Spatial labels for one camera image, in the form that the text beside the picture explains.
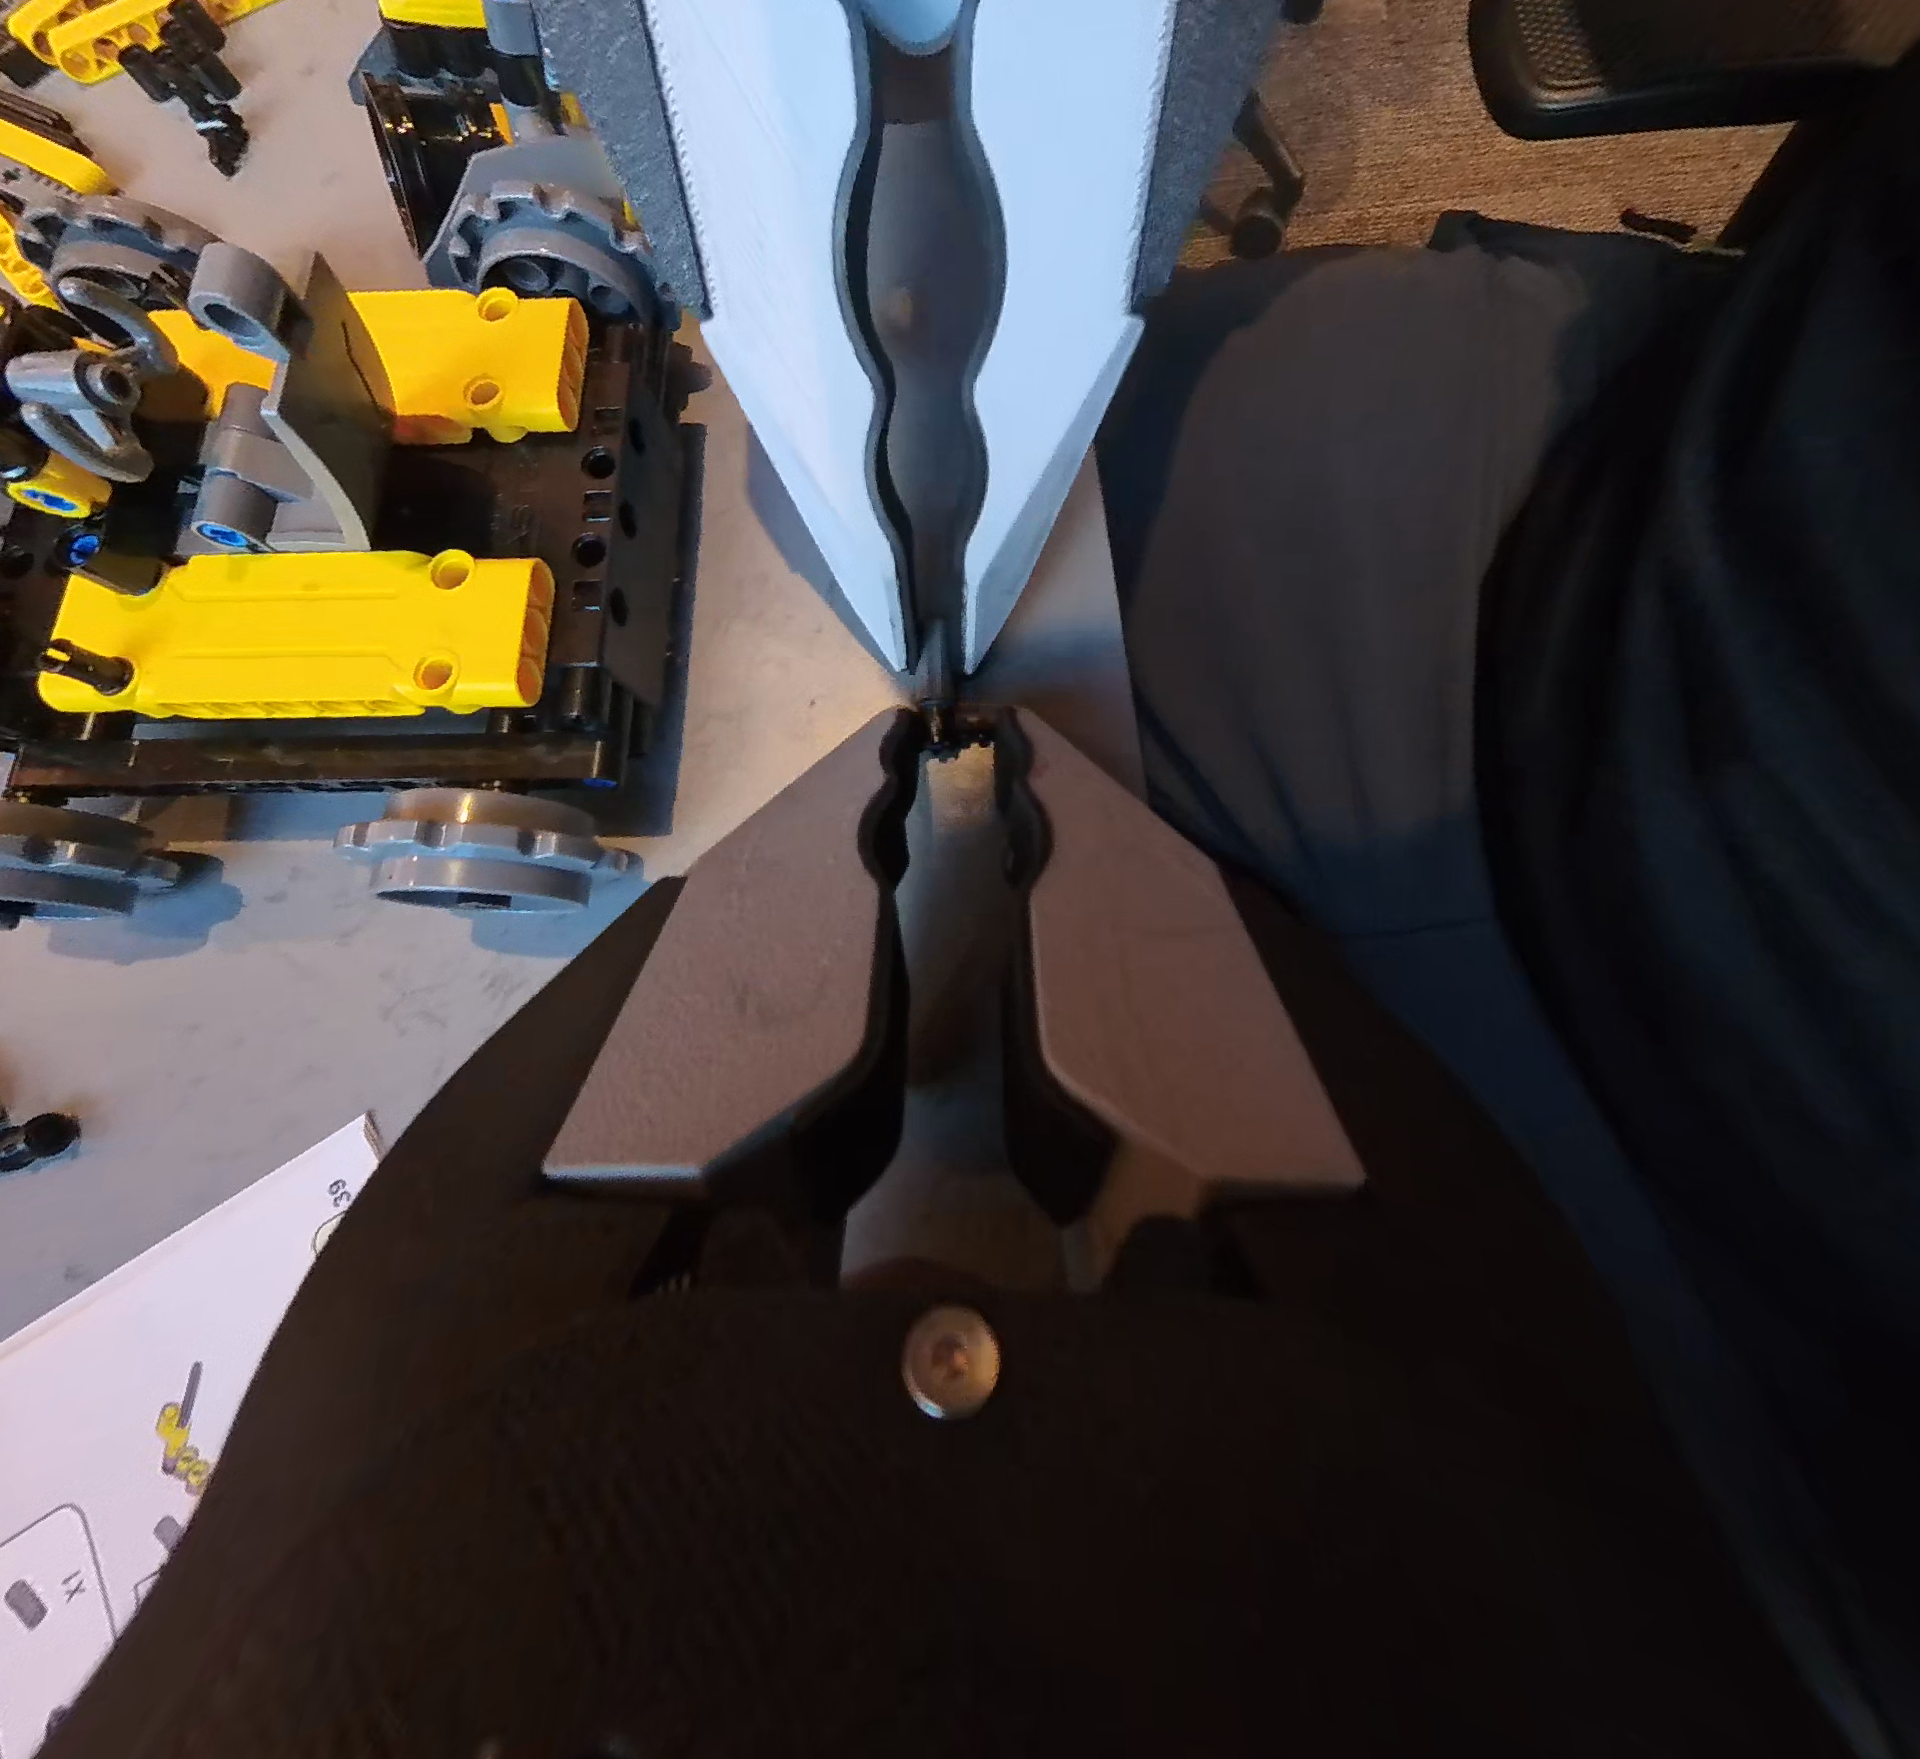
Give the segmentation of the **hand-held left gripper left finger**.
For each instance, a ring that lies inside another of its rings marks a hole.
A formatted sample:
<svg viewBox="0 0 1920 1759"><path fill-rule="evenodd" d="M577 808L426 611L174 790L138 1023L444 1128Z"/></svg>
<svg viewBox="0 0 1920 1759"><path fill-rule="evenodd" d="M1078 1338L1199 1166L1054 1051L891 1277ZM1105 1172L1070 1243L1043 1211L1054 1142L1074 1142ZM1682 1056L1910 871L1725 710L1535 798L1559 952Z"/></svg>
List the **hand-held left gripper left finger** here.
<svg viewBox="0 0 1920 1759"><path fill-rule="evenodd" d="M900 1148L897 888L920 719L891 709L703 852L542 1174L693 1203L854 1203Z"/></svg>

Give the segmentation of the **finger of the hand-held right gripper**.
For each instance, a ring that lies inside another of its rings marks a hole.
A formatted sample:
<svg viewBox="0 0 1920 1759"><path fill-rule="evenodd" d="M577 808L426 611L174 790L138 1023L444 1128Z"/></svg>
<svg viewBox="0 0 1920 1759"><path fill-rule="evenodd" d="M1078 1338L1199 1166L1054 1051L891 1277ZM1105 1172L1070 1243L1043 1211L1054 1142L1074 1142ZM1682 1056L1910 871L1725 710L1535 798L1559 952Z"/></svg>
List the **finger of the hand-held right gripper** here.
<svg viewBox="0 0 1920 1759"><path fill-rule="evenodd" d="M964 550L981 668L1084 469L1144 323L1138 267L1181 0L962 0L962 143L999 299L970 367L984 489Z"/></svg>
<svg viewBox="0 0 1920 1759"><path fill-rule="evenodd" d="M885 379L854 311L869 152L858 0L641 0L701 259L705 339L851 619L895 675L910 589L879 481Z"/></svg>

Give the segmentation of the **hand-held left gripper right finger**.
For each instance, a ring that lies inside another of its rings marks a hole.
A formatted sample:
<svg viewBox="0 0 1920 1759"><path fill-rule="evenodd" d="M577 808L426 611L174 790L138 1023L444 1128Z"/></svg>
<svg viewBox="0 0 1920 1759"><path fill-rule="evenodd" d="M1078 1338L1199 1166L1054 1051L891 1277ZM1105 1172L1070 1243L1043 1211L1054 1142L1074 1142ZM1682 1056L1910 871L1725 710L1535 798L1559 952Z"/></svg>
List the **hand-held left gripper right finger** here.
<svg viewBox="0 0 1920 1759"><path fill-rule="evenodd" d="M992 727L1017 930L1006 1153L1051 1219L1194 1219L1365 1172L1219 866L1023 709Z"/></svg>

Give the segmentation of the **small gear wheel assembly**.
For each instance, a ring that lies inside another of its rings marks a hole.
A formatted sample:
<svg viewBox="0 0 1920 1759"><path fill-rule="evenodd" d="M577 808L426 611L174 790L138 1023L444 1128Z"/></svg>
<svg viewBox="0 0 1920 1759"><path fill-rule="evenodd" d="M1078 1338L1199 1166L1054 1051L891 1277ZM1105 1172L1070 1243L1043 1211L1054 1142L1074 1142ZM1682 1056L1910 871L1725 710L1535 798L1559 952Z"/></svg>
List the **small gear wheel assembly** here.
<svg viewBox="0 0 1920 1759"><path fill-rule="evenodd" d="M378 0L350 95L433 288L676 332L680 305L532 0Z"/></svg>

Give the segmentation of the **black office chair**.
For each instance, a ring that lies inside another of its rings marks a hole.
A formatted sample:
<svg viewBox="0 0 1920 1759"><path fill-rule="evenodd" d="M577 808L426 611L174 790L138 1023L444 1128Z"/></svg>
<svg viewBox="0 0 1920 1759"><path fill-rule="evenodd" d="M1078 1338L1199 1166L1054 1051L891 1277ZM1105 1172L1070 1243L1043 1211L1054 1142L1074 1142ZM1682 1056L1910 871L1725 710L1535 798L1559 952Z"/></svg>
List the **black office chair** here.
<svg viewBox="0 0 1920 1759"><path fill-rule="evenodd" d="M1917 47L1917 0L1295 2L1188 262L1415 244L1453 212L1741 241Z"/></svg>

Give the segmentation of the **person's grey trousers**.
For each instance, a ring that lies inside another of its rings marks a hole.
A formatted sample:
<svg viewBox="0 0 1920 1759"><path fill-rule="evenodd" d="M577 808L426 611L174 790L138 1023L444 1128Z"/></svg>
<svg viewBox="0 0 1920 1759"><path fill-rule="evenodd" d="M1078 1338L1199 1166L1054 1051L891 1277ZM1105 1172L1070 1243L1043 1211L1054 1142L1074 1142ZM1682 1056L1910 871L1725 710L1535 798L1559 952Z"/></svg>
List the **person's grey trousers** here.
<svg viewBox="0 0 1920 1759"><path fill-rule="evenodd" d="M1446 217L1178 272L1098 469L1148 798L1346 940L1490 917L1480 585L1660 254Z"/></svg>

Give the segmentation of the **black triple connector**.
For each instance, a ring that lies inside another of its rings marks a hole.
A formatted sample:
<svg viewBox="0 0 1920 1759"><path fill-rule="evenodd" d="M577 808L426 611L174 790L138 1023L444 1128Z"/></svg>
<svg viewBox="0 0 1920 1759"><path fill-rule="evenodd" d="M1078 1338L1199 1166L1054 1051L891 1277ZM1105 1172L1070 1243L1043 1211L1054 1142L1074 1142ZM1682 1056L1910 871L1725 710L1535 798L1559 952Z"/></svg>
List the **black triple connector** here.
<svg viewBox="0 0 1920 1759"><path fill-rule="evenodd" d="M194 121L239 121L243 85L224 50L228 34L203 0L174 0L163 8L157 43L129 43L120 66L157 106L179 106Z"/></svg>

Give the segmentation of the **black yellow toy vehicle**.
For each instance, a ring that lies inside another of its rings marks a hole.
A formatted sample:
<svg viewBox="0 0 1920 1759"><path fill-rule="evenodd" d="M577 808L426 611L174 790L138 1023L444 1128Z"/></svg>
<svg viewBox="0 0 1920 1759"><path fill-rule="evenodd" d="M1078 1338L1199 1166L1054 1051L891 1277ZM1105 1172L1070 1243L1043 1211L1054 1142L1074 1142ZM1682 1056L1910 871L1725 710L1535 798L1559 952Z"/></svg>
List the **black yellow toy vehicle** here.
<svg viewBox="0 0 1920 1759"><path fill-rule="evenodd" d="M4 927L185 882L166 801L371 795L389 904L574 915L674 693L674 332L350 291L4 196Z"/></svg>

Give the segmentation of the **white instruction booklet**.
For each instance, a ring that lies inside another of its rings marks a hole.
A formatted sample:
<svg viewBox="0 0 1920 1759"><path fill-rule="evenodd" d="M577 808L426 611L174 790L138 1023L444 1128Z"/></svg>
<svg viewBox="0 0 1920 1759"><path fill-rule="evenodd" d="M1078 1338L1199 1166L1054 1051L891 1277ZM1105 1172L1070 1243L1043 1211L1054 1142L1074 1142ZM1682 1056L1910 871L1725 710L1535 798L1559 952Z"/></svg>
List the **white instruction booklet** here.
<svg viewBox="0 0 1920 1759"><path fill-rule="evenodd" d="M6 1758L38 1751L153 1589L381 1153L357 1116L4 1340Z"/></svg>

